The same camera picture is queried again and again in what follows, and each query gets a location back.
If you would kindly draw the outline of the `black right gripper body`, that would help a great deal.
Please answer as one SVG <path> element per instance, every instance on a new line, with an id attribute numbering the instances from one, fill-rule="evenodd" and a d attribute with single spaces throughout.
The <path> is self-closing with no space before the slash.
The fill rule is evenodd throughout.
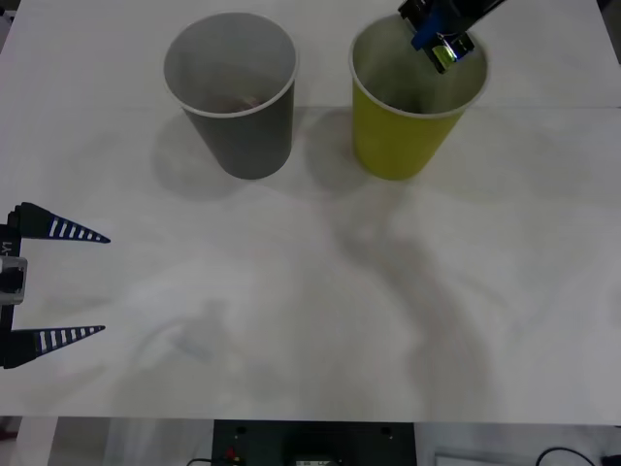
<path id="1" fill-rule="evenodd" d="M 438 10 L 441 13 L 443 20 L 441 34 L 463 32 L 480 18 L 480 2 L 471 0 L 407 0 L 398 8 L 400 16 L 411 26 L 412 19 L 431 10 Z"/>

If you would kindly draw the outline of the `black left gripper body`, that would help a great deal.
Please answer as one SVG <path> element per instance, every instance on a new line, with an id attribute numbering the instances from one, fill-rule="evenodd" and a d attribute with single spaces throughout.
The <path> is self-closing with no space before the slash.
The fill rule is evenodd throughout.
<path id="1" fill-rule="evenodd" d="M 9 349 L 14 306 L 22 301 L 21 238 L 9 225 L 1 226 L 1 366 Z"/>

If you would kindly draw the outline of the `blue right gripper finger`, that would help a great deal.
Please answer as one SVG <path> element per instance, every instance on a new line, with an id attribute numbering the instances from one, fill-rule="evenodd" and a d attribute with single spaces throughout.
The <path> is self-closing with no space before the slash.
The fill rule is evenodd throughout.
<path id="1" fill-rule="evenodd" d="M 438 10 L 431 10 L 427 14 L 422 14 L 410 21 L 414 29 L 411 40 L 412 46 L 416 50 L 422 50 L 438 38 L 443 27 L 441 13 Z"/>
<path id="2" fill-rule="evenodd" d="M 452 36 L 452 52 L 455 61 L 460 61 L 475 48 L 474 42 L 467 32 Z"/>

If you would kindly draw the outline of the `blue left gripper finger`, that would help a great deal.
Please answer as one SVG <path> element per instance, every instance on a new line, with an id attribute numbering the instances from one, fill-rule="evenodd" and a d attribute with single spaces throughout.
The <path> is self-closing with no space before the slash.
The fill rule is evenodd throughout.
<path id="1" fill-rule="evenodd" d="M 1 331 L 1 367 L 14 369 L 105 330 L 104 325 Z"/>
<path id="2" fill-rule="evenodd" d="M 103 234 L 28 202 L 15 206 L 8 215 L 8 224 L 26 239 L 89 243 L 111 241 Z"/>

